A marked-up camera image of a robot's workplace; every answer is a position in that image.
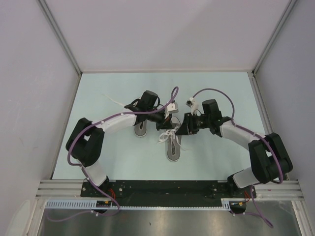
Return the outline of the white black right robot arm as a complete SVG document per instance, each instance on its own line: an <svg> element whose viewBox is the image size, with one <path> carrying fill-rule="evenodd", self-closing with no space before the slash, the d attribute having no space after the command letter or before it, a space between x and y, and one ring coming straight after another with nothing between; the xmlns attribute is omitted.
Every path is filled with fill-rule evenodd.
<svg viewBox="0 0 315 236"><path fill-rule="evenodd" d="M227 179L227 192L239 197L245 188L256 184L266 184L280 179L292 171L293 164L277 133L260 135L233 124L230 117L224 117L216 100L202 102L203 113L185 113L177 136L194 135L200 129L209 129L213 135L235 142L245 148L250 155L251 166L230 175Z"/></svg>

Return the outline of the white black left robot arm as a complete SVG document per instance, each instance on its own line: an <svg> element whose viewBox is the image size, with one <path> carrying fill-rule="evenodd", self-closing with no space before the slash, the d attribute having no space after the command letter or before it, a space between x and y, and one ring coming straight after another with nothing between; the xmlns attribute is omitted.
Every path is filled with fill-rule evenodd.
<svg viewBox="0 0 315 236"><path fill-rule="evenodd" d="M67 161L71 166L80 167L91 190L97 196L108 193L108 175L100 166L99 158L105 135L118 132L124 128L136 126L145 121L156 124L157 130L171 129L171 112L169 106L175 101L178 87L171 92L170 100L161 106L159 96L149 90L124 106L124 110L97 122L86 118L77 121L67 143Z"/></svg>

